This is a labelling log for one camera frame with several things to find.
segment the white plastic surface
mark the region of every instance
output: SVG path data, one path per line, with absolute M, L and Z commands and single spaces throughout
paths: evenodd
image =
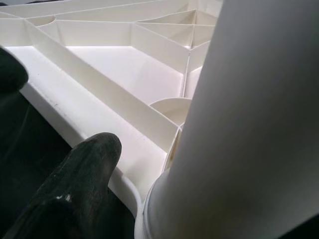
M 135 216 L 178 146 L 221 7 L 211 1 L 0 7 L 0 45 L 29 73 L 24 96 L 71 146 L 120 138 L 109 186 Z

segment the white cylindrical pipe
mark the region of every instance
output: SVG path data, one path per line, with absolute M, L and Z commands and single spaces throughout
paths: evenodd
M 319 212 L 318 9 L 224 1 L 145 238 L 274 239 Z

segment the white plastic pole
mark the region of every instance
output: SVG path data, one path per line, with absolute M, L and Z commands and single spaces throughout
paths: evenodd
M 319 212 L 318 9 L 224 2 L 144 238 L 274 239 Z

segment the white plastic tray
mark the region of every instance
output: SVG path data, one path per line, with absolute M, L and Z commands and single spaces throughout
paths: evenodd
M 0 7 L 0 45 L 29 73 L 24 96 L 71 146 L 103 131 L 120 138 L 109 186 L 133 215 L 171 164 L 221 5 L 66 0 Z

